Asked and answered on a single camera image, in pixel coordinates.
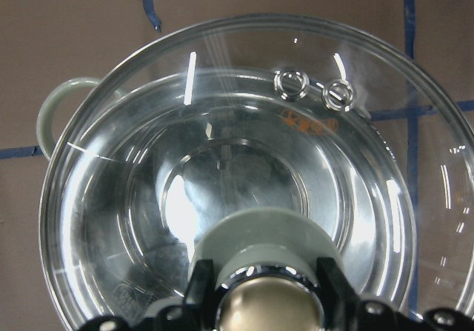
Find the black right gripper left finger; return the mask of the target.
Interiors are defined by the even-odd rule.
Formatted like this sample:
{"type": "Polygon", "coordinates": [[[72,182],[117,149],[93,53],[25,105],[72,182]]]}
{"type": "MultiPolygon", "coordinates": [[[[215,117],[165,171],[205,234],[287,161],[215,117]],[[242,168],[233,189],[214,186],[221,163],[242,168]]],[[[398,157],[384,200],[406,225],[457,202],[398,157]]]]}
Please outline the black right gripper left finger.
{"type": "Polygon", "coordinates": [[[81,330],[201,330],[204,311],[214,290],[214,265],[210,259],[196,262],[184,299],[162,307],[135,326],[122,317],[99,316],[87,321],[81,330]]]}

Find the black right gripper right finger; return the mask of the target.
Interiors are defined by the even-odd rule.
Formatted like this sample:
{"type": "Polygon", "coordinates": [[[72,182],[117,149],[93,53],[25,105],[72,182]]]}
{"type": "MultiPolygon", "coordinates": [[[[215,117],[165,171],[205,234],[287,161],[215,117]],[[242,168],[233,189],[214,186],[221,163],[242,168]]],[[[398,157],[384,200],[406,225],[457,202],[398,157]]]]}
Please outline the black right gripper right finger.
{"type": "Polygon", "coordinates": [[[381,301],[361,298],[333,258],[317,259],[316,277],[326,330],[470,329],[470,317],[453,309],[429,310],[415,321],[381,301]]]}

